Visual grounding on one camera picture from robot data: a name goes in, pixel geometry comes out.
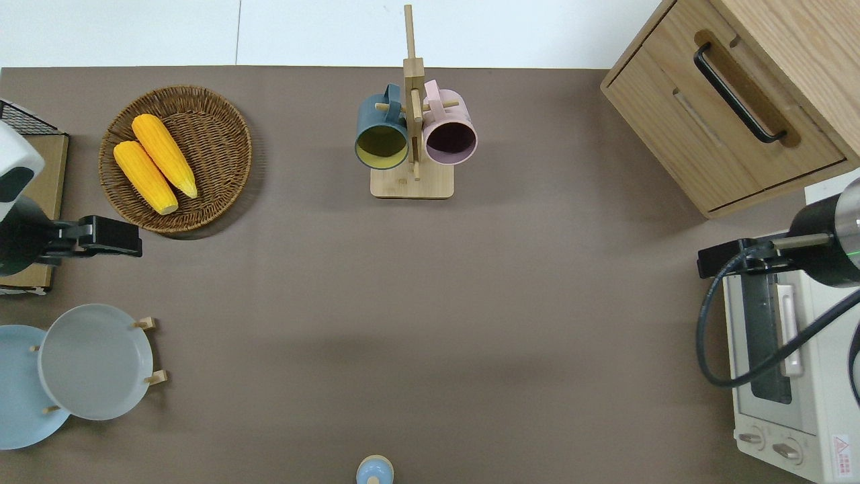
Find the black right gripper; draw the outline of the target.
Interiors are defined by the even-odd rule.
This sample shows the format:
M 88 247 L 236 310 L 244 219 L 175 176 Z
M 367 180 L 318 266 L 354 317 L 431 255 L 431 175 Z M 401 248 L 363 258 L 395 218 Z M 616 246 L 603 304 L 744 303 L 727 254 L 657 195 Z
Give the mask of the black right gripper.
M 827 242 L 795 248 L 790 254 L 777 250 L 773 239 L 740 238 L 713 245 L 697 252 L 697 270 L 701 279 L 715 278 L 726 266 L 730 275 L 764 275 L 793 272 L 795 265 L 823 285 L 835 288 L 857 287 L 859 270 L 847 255 L 836 235 L 834 195 L 805 206 L 793 218 L 791 236 L 827 236 Z M 742 261 L 730 260 L 741 254 Z

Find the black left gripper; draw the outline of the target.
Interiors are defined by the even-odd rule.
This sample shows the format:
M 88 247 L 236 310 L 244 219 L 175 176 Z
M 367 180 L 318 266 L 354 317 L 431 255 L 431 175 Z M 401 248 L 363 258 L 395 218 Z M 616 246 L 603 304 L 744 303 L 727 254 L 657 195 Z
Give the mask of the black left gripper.
M 55 239 L 58 227 L 64 240 L 56 257 L 45 256 L 44 251 Z M 59 266 L 61 258 L 90 258 L 95 256 L 142 257 L 142 240 L 139 229 L 131 223 L 98 215 L 77 220 L 48 218 L 43 209 L 30 197 L 22 196 L 10 208 L 1 224 L 1 276 L 23 272 L 33 264 Z M 98 238 L 137 238 L 104 240 Z

